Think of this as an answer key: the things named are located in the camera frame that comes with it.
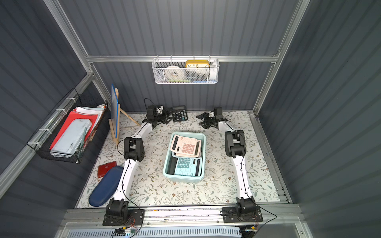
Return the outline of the pink calculator back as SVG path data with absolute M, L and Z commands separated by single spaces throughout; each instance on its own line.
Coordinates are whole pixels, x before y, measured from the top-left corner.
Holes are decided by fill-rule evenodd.
M 176 134 L 173 136 L 169 149 L 176 156 L 196 158 L 201 153 L 201 140 Z

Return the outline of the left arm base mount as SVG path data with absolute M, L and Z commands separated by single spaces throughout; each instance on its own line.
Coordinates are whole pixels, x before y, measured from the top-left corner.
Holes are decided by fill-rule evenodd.
M 140 226 L 143 223 L 145 210 L 125 208 L 120 211 L 106 209 L 102 226 Z

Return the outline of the mint green storage box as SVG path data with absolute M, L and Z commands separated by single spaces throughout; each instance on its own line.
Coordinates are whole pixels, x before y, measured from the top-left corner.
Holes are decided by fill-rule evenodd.
M 198 155 L 187 155 L 175 144 L 189 145 Z M 198 183 L 205 176 L 206 136 L 203 133 L 176 131 L 172 133 L 164 163 L 164 177 L 178 182 Z

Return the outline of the black calculator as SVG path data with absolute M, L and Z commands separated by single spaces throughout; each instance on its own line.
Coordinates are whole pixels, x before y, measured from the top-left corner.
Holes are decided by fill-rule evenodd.
M 174 122 L 184 122 L 188 120 L 187 108 L 185 105 L 175 106 L 171 108 L 172 118 Z
M 177 161 L 178 161 L 177 157 L 172 157 L 172 156 L 170 157 L 170 159 L 168 160 L 167 168 L 166 168 L 166 174 L 168 175 L 175 174 Z

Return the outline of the blue calculator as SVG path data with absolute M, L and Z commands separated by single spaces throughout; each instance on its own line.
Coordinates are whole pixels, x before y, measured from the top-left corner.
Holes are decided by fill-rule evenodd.
M 179 157 L 175 170 L 177 176 L 200 177 L 202 171 L 202 158 Z

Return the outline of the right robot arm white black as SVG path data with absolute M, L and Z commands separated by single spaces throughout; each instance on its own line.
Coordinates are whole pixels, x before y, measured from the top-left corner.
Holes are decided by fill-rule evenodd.
M 196 118 L 201 120 L 199 125 L 204 129 L 213 127 L 225 134 L 225 152 L 231 158 L 236 173 L 236 216 L 242 219 L 245 215 L 254 215 L 257 212 L 257 204 L 247 175 L 245 158 L 247 146 L 244 131 L 231 126 L 229 120 L 222 114 L 221 108 L 215 108 L 210 113 L 202 113 Z

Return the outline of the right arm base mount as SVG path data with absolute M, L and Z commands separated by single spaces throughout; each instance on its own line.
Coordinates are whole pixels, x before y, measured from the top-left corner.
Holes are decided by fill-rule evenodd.
M 259 206 L 249 210 L 235 207 L 223 207 L 219 213 L 224 223 L 260 223 L 263 222 L 262 211 Z

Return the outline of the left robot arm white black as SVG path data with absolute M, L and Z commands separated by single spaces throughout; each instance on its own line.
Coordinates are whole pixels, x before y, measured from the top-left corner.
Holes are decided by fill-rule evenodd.
M 137 168 L 145 156 L 143 139 L 145 139 L 158 124 L 168 124 L 171 121 L 170 115 L 170 110 L 164 106 L 149 106 L 141 127 L 131 137 L 124 139 L 124 169 L 116 192 L 106 207 L 106 222 L 113 225 L 123 224 L 130 218 L 128 205 L 132 203 L 132 201 L 128 198 L 128 193 L 131 189 Z

